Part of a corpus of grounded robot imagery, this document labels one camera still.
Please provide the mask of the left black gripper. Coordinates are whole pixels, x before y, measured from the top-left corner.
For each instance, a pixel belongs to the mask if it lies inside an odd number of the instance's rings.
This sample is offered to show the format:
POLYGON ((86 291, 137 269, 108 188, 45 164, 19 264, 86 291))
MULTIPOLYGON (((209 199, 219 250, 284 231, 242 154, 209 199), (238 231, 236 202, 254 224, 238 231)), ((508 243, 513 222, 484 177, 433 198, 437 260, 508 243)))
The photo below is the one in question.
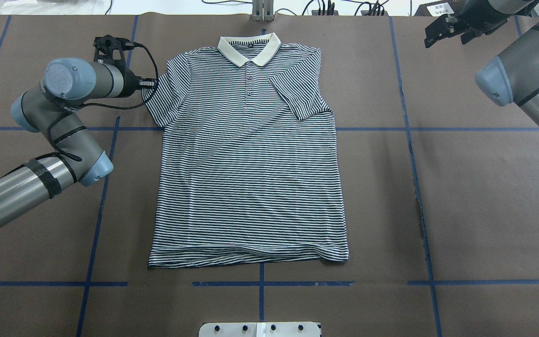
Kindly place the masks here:
POLYGON ((102 36, 94 38, 93 47, 94 62, 112 65, 124 71, 127 67, 125 53, 135 49, 135 42, 127 38, 102 36))

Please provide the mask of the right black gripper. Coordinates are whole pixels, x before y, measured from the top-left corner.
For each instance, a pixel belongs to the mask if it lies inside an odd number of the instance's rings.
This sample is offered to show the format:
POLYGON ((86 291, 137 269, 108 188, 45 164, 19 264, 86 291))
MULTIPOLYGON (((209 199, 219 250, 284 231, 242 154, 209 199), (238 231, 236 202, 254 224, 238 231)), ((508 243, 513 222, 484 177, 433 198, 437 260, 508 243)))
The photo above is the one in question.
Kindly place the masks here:
POLYGON ((460 36, 462 45, 483 35, 490 35, 500 25, 500 13, 478 8, 458 15, 438 17, 425 28, 425 48, 430 48, 437 41, 460 36))

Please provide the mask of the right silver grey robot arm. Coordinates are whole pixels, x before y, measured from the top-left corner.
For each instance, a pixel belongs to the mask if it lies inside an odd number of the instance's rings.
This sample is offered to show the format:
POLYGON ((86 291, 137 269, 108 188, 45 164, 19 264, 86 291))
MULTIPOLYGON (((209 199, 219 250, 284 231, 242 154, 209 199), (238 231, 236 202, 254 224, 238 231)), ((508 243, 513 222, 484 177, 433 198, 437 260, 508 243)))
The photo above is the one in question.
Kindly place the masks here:
MULTIPOLYGON (((425 47, 460 36, 462 44, 490 35, 532 0, 468 0, 458 14, 443 14, 425 29, 425 47)), ((499 106, 514 103, 539 126, 539 22, 484 66, 475 83, 499 106)))

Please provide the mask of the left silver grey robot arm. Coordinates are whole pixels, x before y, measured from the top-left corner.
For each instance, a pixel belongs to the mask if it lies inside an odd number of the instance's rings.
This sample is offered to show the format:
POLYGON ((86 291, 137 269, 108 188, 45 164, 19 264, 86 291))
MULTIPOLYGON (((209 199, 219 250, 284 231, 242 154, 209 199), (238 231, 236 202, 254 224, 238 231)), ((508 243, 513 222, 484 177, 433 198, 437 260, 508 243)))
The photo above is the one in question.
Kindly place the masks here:
MULTIPOLYGON (((126 66, 124 52, 137 47, 126 38, 96 37, 93 60, 76 57, 57 58, 48 64, 30 66, 35 51, 17 47, 4 52, 11 66, 0 71, 0 90, 18 98, 11 105, 16 127, 10 136, 12 145, 0 142, 0 152, 8 149, 28 155, 36 149, 34 141, 43 144, 45 154, 23 162, 0 178, 0 229, 26 215, 32 209, 52 200, 76 183, 90 186, 104 179, 113 164, 98 141, 77 115, 90 99, 128 97, 137 89, 140 78, 126 66)), ((10 250, 21 243, 36 246, 48 234, 58 234, 55 225, 80 221, 77 207, 58 209, 43 222, 32 223, 33 232, 15 232, 0 239, 0 249, 10 250)))

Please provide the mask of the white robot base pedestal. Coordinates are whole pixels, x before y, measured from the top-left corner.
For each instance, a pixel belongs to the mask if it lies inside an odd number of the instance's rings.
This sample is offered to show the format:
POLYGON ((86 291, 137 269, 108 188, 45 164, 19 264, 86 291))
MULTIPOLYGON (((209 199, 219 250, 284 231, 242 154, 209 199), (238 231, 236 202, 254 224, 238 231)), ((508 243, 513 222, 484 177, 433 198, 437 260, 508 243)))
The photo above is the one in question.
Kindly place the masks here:
POLYGON ((208 322, 199 337, 321 337, 320 322, 208 322))

